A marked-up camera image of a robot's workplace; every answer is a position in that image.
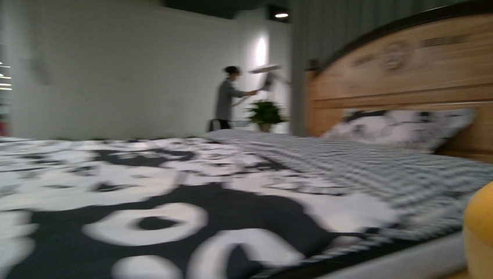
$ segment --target ceiling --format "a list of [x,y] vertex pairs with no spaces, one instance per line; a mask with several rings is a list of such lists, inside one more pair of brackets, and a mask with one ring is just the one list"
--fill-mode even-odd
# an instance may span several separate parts
[[233,19],[242,10],[254,10],[273,5],[288,9],[290,0],[162,0],[162,5],[208,16]]

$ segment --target black and white bedspread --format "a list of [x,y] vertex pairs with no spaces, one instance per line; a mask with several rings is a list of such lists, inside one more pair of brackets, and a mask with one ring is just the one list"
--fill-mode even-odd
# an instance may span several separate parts
[[461,223],[493,166],[222,130],[0,138],[0,278],[262,278]]

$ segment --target bed frame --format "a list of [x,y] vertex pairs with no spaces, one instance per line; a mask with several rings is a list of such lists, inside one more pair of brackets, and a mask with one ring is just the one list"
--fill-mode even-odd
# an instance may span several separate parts
[[429,10],[368,33],[308,71],[309,134],[346,108],[475,107],[474,123],[438,154],[493,163],[493,2]]

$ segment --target gray shirt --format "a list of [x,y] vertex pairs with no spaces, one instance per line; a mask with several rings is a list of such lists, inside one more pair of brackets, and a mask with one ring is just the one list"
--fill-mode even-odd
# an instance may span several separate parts
[[216,118],[230,121],[233,97],[243,96],[245,96],[244,91],[237,90],[231,80],[225,79],[217,93]]

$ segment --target pillow on bed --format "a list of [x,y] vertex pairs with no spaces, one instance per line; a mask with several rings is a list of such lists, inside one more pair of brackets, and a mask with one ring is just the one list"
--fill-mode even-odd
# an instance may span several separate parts
[[445,141],[469,126],[474,108],[418,110],[344,110],[345,119],[321,136],[378,144],[410,152],[433,153]]

